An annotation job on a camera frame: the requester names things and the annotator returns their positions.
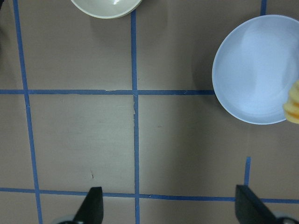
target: bowl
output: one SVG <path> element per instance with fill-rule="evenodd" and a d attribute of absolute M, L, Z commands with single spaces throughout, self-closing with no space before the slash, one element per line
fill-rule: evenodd
<path fill-rule="evenodd" d="M 264 15 L 235 28 L 220 45 L 212 82 L 221 105 L 251 124 L 285 120 L 283 104 L 299 78 L 299 21 Z"/>
<path fill-rule="evenodd" d="M 101 19 L 112 19 L 132 12 L 142 0 L 71 0 L 82 12 Z"/>

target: plate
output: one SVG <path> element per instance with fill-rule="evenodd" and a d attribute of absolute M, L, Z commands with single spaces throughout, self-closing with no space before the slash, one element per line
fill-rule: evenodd
<path fill-rule="evenodd" d="M 299 21 L 265 15 L 235 28 L 220 45 L 212 81 L 221 105 L 259 125 L 285 120 L 283 104 L 299 78 Z"/>
<path fill-rule="evenodd" d="M 101 19 L 113 19 L 132 12 L 142 0 L 71 0 L 84 13 Z"/>

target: yellow food item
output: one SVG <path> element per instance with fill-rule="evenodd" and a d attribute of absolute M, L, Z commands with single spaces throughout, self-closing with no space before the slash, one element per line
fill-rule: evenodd
<path fill-rule="evenodd" d="M 288 101 L 284 104 L 285 118 L 299 124 L 299 80 L 294 83 L 289 91 Z"/>

